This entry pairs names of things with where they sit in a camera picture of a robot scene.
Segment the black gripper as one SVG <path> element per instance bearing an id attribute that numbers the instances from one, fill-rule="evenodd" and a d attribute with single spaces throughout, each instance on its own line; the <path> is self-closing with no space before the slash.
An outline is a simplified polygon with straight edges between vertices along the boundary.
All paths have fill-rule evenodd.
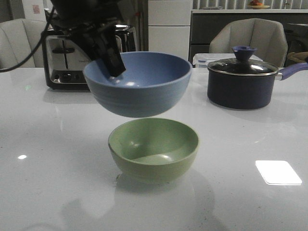
<path id="1" fill-rule="evenodd" d="M 53 0 L 57 13 L 51 23 L 91 59 L 101 58 L 110 76 L 125 70 L 115 25 L 131 18 L 130 0 Z"/>

